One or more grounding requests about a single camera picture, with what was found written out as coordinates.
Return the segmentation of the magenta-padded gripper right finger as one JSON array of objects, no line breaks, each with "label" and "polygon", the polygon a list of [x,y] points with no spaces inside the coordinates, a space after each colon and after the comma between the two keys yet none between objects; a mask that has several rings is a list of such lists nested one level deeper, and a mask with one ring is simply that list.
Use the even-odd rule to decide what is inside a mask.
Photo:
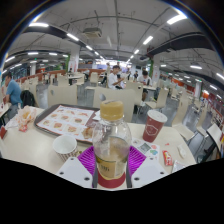
[{"label": "magenta-padded gripper right finger", "polygon": [[133,146],[130,147],[126,168],[128,188],[140,188],[167,175],[157,160],[146,157]]}]

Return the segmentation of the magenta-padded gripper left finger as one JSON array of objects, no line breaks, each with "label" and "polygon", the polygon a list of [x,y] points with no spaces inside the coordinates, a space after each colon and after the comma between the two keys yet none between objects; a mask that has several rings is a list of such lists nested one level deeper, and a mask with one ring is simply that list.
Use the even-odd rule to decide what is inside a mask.
[{"label": "magenta-padded gripper left finger", "polygon": [[96,188],[98,174],[93,147],[78,157],[69,157],[56,175],[84,188]]}]

